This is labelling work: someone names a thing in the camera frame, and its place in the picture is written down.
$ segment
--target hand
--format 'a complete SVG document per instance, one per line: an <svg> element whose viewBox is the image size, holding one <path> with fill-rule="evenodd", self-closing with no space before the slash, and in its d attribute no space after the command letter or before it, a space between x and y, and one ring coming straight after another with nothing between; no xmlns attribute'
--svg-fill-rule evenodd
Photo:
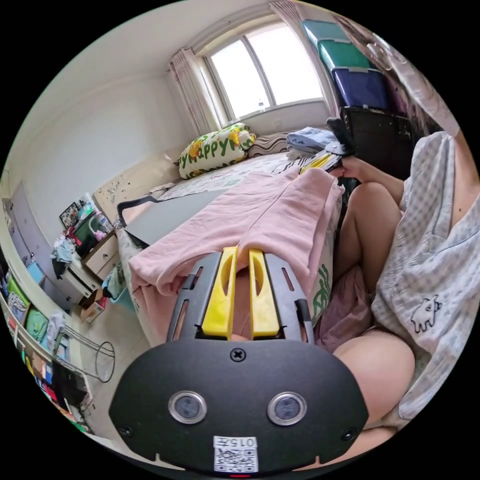
<svg viewBox="0 0 480 480"><path fill-rule="evenodd" d="M362 181L362 171L364 162L356 156L346 156L341 159L341 166L330 172L334 177L345 177L347 179L357 179Z"/></svg>

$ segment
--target cardboard box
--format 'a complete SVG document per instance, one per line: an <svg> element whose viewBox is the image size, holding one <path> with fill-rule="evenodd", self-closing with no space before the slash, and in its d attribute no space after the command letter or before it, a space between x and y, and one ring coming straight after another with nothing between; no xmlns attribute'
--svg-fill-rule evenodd
<svg viewBox="0 0 480 480"><path fill-rule="evenodd" d="M106 300L100 288L88 298L83 299L80 302L80 320L91 324L105 310Z"/></svg>

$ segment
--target yellow printed pillow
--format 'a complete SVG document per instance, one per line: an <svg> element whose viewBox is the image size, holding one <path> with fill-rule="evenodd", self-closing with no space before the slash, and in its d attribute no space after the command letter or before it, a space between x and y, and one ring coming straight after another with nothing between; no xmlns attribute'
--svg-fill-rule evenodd
<svg viewBox="0 0 480 480"><path fill-rule="evenodd" d="M247 157L247 150L255 138L244 123L235 123L195 139L178 161L181 177L191 179L241 162Z"/></svg>

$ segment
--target leg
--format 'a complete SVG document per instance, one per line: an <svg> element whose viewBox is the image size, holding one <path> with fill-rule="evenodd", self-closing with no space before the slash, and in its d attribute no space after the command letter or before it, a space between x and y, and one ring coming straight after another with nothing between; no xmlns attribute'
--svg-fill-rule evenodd
<svg viewBox="0 0 480 480"><path fill-rule="evenodd" d="M375 291L402 213L379 183L363 183L351 194L333 265L333 282L360 264L367 290Z"/></svg>
<svg viewBox="0 0 480 480"><path fill-rule="evenodd" d="M400 338L383 331L371 330L340 345L334 355L353 373L369 413L367 425L380 420L402 399L414 374L415 358ZM395 428L364 430L341 457L321 464L317 458L308 470L348 460L368 452L389 440Z"/></svg>

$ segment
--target curtain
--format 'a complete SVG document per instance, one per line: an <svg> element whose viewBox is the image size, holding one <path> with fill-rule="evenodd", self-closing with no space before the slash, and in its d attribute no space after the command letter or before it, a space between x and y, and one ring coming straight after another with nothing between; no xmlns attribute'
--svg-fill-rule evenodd
<svg viewBox="0 0 480 480"><path fill-rule="evenodd" d="M280 17L280 19L292 29L301 44L304 46L318 77L328 111L332 117L338 117L339 107L335 97L332 80L322 64L319 54L304 33L301 22L306 19L303 17L299 5L292 0L277 0L269 3L268 6L270 7L270 10L278 15L278 17Z"/></svg>
<svg viewBox="0 0 480 480"><path fill-rule="evenodd" d="M170 85L183 104L194 138L220 130L221 119L191 48L182 48L169 63Z"/></svg>

